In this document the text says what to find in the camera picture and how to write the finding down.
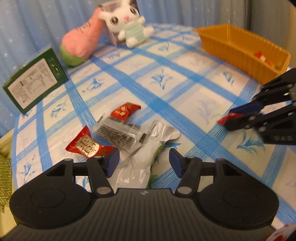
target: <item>carrot plush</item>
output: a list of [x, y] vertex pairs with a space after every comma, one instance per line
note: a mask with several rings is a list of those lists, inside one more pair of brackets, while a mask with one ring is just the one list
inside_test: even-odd
[[82, 64], [96, 49], [105, 25], [105, 21], [99, 19], [101, 11], [101, 8], [96, 8], [88, 22], [63, 37], [60, 51], [66, 65]]

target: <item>red snack packet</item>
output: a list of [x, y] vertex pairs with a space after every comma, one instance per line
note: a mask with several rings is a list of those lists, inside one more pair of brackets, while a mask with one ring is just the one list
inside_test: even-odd
[[296, 224], [286, 224], [281, 229], [276, 230], [272, 233], [266, 241], [286, 241], [292, 234], [296, 233]]
[[125, 121], [137, 109], [141, 109], [141, 106], [127, 102], [112, 111], [110, 116]]
[[85, 126], [73, 141], [66, 147], [66, 150], [73, 153], [78, 153], [86, 158], [93, 156], [108, 155], [115, 147], [103, 146], [97, 143], [90, 135], [89, 128]]
[[271, 62], [269, 62], [265, 56], [259, 51], [258, 53], [255, 53], [255, 56], [258, 57], [262, 62], [267, 63], [269, 66], [272, 66]]
[[234, 118], [240, 117], [242, 115], [243, 114], [228, 113], [226, 116], [224, 116], [223, 118], [221, 118], [220, 120], [218, 120], [218, 123], [223, 126], [227, 120], [234, 119]]

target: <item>plush cat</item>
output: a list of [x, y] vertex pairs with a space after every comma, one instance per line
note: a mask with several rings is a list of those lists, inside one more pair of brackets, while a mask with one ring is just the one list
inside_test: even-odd
[[66, 65], [80, 65], [96, 49], [105, 25], [105, 22], [98, 18], [101, 11], [101, 8], [96, 8], [87, 23], [72, 29], [63, 37], [60, 51]]
[[111, 32], [118, 33], [119, 40], [126, 40], [128, 48], [144, 42], [154, 33], [153, 27], [143, 26], [145, 18], [130, 5], [130, 0], [122, 0], [121, 6], [113, 12], [100, 12], [99, 18], [106, 21]]

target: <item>orange plastic basket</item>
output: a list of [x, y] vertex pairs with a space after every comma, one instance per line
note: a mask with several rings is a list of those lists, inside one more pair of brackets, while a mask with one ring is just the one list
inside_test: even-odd
[[[204, 49], [265, 84], [283, 74], [289, 65], [291, 54], [274, 43], [250, 31], [220, 24], [198, 28]], [[271, 66], [255, 53], [261, 52]]]

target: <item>blue checkered sheet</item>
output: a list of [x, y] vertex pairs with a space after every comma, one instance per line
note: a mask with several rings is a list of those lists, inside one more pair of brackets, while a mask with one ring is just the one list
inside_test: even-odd
[[[153, 166], [154, 188], [174, 190], [180, 179], [168, 151], [209, 162], [225, 158], [279, 195], [275, 225], [296, 222], [296, 154], [292, 147], [264, 145], [252, 130], [227, 132], [217, 124], [229, 109], [248, 103], [260, 85], [240, 70], [207, 54], [191, 28], [153, 25], [155, 34], [134, 49], [99, 45], [83, 65], [69, 69], [70, 80], [15, 123], [12, 170], [17, 187], [64, 158], [85, 161], [65, 147], [83, 126], [92, 127], [110, 106], [142, 106], [129, 121], [159, 119], [181, 136], [166, 144]], [[270, 112], [285, 103], [265, 109]], [[109, 143], [97, 139], [101, 144]], [[87, 177], [77, 183], [89, 189]]]

